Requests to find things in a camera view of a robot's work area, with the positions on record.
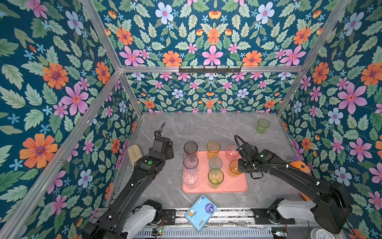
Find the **amber plastic cup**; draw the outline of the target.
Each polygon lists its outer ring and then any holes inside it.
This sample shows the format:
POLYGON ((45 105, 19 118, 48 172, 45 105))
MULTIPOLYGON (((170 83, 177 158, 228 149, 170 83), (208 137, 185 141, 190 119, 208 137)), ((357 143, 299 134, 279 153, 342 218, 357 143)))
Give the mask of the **amber plastic cup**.
POLYGON ((232 178, 238 177, 239 175, 242 174, 239 171, 238 160, 233 160, 230 162, 228 173, 229 173, 229 176, 232 178))

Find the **pink plastic cup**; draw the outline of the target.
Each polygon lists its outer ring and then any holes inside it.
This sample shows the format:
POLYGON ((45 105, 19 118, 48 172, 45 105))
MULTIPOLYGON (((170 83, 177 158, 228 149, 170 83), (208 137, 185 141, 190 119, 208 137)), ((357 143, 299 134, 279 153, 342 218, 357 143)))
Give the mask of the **pink plastic cup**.
POLYGON ((238 147, 236 145, 229 145, 225 152, 229 158, 236 158, 239 155, 238 147))

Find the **dark grey plastic cup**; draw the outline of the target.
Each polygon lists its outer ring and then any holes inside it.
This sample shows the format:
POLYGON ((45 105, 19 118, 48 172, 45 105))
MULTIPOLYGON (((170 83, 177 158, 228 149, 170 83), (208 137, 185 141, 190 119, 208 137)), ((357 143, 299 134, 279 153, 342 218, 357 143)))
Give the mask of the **dark grey plastic cup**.
POLYGON ((198 154, 198 144, 194 141, 186 142, 183 149, 184 149, 184 158, 190 155, 197 156, 198 154))

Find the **blue translucent plastic cup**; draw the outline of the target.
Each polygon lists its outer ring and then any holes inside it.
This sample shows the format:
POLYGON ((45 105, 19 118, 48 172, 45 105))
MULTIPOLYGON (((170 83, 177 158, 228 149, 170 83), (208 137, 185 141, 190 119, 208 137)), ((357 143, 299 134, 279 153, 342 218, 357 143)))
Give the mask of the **blue translucent plastic cup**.
POLYGON ((199 159, 195 155, 187 155, 183 161, 184 170, 197 170, 199 159))

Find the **teal plastic cup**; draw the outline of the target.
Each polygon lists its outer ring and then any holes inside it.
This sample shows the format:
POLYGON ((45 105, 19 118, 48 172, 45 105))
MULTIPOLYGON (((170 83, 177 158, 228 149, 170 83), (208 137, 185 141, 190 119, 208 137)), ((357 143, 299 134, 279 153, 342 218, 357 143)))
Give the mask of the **teal plastic cup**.
POLYGON ((209 159, 210 169, 221 169, 222 166, 223 166, 223 162, 220 157, 212 157, 211 159, 209 159))

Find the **clear plastic cup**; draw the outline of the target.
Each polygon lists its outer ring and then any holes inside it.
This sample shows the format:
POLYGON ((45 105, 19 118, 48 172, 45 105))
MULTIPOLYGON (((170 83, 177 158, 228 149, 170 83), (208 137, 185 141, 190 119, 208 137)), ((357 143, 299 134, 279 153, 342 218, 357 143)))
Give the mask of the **clear plastic cup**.
POLYGON ((183 183, 190 189, 194 189, 199 180, 199 174, 195 169, 186 169, 183 174, 183 183))

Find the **light green plastic cup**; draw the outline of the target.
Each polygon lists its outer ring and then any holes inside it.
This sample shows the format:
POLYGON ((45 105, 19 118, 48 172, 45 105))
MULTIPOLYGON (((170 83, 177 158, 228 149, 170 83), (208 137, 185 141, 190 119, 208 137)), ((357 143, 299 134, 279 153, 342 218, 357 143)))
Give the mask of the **light green plastic cup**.
POLYGON ((257 123, 257 133, 263 134, 270 127, 270 122, 267 119, 259 119, 257 123))

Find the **olive green plastic cup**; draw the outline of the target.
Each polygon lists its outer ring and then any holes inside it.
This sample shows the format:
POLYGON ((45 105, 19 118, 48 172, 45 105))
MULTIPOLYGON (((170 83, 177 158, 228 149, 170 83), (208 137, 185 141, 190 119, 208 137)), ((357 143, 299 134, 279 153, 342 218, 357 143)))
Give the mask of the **olive green plastic cup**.
POLYGON ((210 187, 216 189, 224 181, 224 173, 220 169, 211 169, 208 173, 208 180, 210 187))

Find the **yellow plastic cup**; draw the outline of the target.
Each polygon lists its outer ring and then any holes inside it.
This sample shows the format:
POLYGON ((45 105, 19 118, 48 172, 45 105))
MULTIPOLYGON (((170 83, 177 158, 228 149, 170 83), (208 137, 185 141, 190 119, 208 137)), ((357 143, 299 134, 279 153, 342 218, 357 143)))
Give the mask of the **yellow plastic cup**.
POLYGON ((211 159, 213 157, 219 156, 221 145, 218 141, 210 141, 208 142, 206 149, 208 153, 208 159, 211 159))

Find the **pink rectangular tray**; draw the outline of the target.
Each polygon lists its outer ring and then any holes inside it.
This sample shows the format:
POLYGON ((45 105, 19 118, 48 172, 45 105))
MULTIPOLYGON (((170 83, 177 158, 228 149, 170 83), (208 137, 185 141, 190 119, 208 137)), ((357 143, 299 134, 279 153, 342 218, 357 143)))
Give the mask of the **pink rectangular tray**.
POLYGON ((222 160, 220 169, 210 167, 210 159, 207 151, 199 151, 197 179, 191 177, 189 172, 183 172, 182 189, 187 194, 209 194, 209 193, 243 193, 248 189, 245 173, 233 171, 237 169, 237 160, 240 156, 230 157, 225 151, 220 151, 222 160))

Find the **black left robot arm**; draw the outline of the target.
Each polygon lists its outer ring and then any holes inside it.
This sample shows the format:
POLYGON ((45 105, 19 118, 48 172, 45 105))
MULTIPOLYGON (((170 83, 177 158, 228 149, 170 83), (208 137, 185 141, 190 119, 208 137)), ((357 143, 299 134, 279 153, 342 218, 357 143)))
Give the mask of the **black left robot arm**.
POLYGON ((149 153, 135 163, 133 173, 115 201, 95 223, 87 223, 82 230, 84 239, 132 239, 148 224, 160 224, 162 204, 147 200, 136 203, 162 171, 167 160, 174 158, 173 142, 163 136, 154 138, 149 153))

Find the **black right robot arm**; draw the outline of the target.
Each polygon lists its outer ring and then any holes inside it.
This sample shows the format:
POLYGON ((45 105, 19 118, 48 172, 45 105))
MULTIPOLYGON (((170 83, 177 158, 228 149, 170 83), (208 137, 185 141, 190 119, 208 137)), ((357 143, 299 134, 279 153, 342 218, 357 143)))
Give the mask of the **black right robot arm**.
POLYGON ((270 211, 276 210, 285 219, 315 221, 332 234, 342 231, 352 212, 350 194, 343 184, 317 179, 285 162, 275 153, 267 149, 259 151, 248 142, 238 143, 237 152, 241 156, 238 160, 239 172, 268 173, 311 200, 304 206, 301 201, 277 199, 269 208, 270 211))

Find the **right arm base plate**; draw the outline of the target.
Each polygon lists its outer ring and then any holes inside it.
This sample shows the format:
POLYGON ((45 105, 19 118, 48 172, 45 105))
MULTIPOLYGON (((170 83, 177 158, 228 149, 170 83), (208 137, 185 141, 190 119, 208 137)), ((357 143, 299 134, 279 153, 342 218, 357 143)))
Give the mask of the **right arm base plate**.
POLYGON ((258 225, 272 224, 272 225, 295 225, 294 219, 285 219, 277 211, 269 210, 267 208, 251 208, 254 214, 254 220, 258 225))

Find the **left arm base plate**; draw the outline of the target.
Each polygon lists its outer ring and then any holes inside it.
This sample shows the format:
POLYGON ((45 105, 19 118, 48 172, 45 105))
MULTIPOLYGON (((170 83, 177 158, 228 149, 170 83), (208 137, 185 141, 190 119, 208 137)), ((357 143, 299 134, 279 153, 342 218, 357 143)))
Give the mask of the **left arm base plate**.
POLYGON ((176 213, 175 209, 163 209, 162 210, 162 226, 173 226, 176 224, 176 213))

